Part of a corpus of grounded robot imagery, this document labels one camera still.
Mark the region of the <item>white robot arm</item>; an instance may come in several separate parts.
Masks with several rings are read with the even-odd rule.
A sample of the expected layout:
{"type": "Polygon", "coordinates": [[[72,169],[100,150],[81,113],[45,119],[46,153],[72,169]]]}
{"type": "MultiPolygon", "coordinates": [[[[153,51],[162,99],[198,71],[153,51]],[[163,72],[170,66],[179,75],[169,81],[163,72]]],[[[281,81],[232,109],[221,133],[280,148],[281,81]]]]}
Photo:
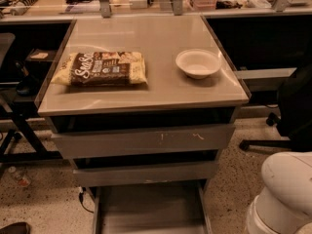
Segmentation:
{"type": "Polygon", "coordinates": [[[312,222],[311,152],[275,153],[263,162],[261,177],[244,234],[295,234],[312,222]]]}

